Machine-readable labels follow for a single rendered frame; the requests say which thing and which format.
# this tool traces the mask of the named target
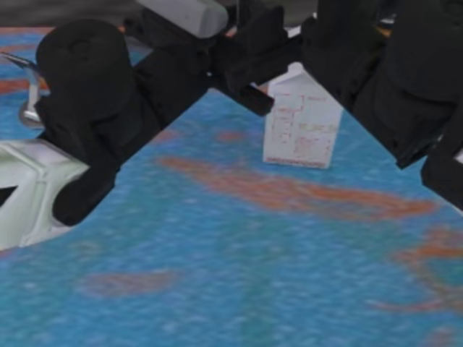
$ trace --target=blue tablecloth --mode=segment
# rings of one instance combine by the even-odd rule
[[[0,33],[34,57],[40,33]],[[1,139],[36,135],[22,79],[0,63]],[[463,220],[420,165],[349,115],[327,171],[264,164],[262,142],[211,92],[72,233],[3,252],[0,346],[462,347]]]

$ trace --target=painted surface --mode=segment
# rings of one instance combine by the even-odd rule
[[[0,46],[32,58],[34,32]],[[139,59],[134,53],[134,60]],[[27,138],[0,64],[0,138]],[[60,239],[0,254],[2,347],[462,347],[463,219],[348,115],[331,169],[261,162],[210,93]]]

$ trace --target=silver metal object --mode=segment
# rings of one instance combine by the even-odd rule
[[[36,103],[41,98],[41,76],[37,65],[10,53],[0,52],[0,56],[23,69],[29,81],[27,101],[20,108],[20,121],[29,128],[42,128],[41,119],[35,109]]]

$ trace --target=gray wall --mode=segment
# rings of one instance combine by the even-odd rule
[[[289,25],[303,21],[316,6],[316,0],[265,1],[283,4]],[[135,0],[0,0],[0,27],[55,26],[79,18],[97,18],[119,25],[137,9]]]

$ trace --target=white milk carton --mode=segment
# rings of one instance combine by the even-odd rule
[[[290,30],[290,35],[300,28]],[[289,71],[268,85],[275,99],[266,117],[263,160],[311,168],[328,168],[339,131],[342,106],[303,68]]]

